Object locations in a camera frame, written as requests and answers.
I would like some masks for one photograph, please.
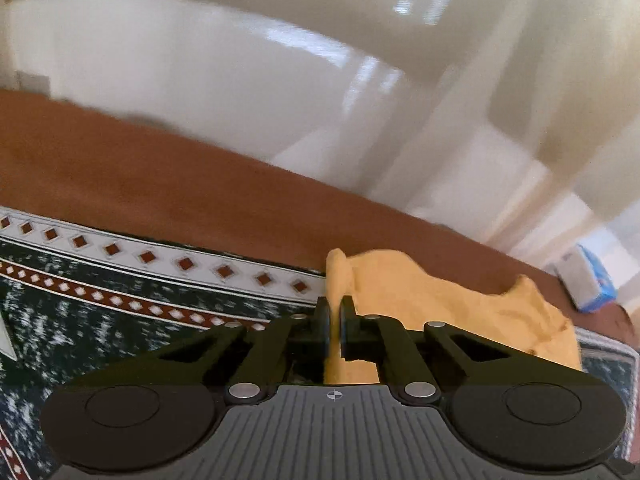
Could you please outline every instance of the patterned rug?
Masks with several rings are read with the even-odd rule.
[[[60,383],[110,362],[239,320],[263,330],[304,312],[321,273],[112,234],[0,208],[0,478],[45,479],[58,464],[39,429]],[[584,367],[616,388],[635,428],[638,355],[578,331]]]

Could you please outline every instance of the white triangle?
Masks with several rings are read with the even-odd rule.
[[[0,354],[4,354],[10,359],[14,361],[18,360],[18,356],[15,353],[14,345],[11,343],[11,338],[9,337],[9,332],[4,325],[4,319],[2,318],[2,313],[0,312]]]

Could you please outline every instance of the orange fabric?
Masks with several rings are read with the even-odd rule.
[[[332,310],[328,384],[377,383],[372,363],[340,358],[338,310],[353,296],[358,314],[399,319],[408,330],[444,321],[523,352],[582,370],[574,326],[547,303],[532,280],[520,276],[511,290],[485,295],[434,278],[399,251],[371,251],[347,258],[336,249],[327,256],[326,294]]]

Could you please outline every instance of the red stripe with white diamonds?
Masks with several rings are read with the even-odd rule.
[[[15,447],[9,442],[2,426],[0,426],[0,453],[8,465],[14,480],[31,480],[20,459],[20,455],[16,453]]]
[[[123,294],[114,290],[87,285],[74,280],[67,280],[60,276],[31,269],[30,267],[14,264],[9,260],[0,258],[0,276],[24,283],[25,285],[39,288],[74,300],[84,301],[112,310],[119,310],[126,314],[159,319],[174,324],[196,326],[198,328],[210,328],[225,324],[229,321],[239,321],[247,328],[264,330],[264,319],[251,319],[247,317],[229,316],[187,308],[184,306],[151,301],[129,294]]]

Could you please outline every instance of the tissue box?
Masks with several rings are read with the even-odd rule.
[[[616,289],[598,257],[576,245],[556,263],[558,277],[581,312],[593,312],[616,299]]]

